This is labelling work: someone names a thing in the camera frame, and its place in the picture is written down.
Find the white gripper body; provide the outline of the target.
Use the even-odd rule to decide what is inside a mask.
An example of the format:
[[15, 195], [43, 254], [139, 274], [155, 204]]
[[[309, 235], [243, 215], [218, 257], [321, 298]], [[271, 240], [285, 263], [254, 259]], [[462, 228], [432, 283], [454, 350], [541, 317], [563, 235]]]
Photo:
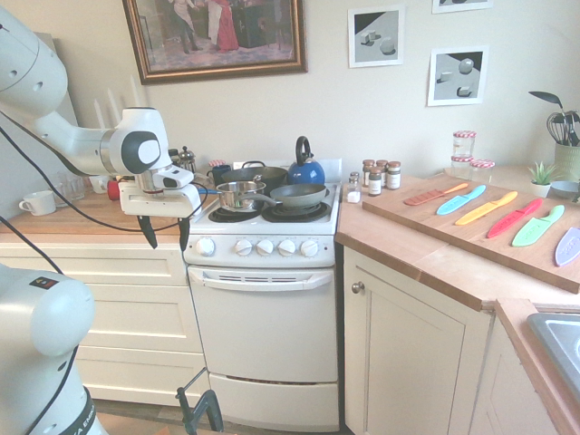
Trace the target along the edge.
[[200, 213], [198, 190], [193, 185], [145, 193], [134, 181], [119, 184], [121, 209], [127, 215], [142, 217], [187, 218]]

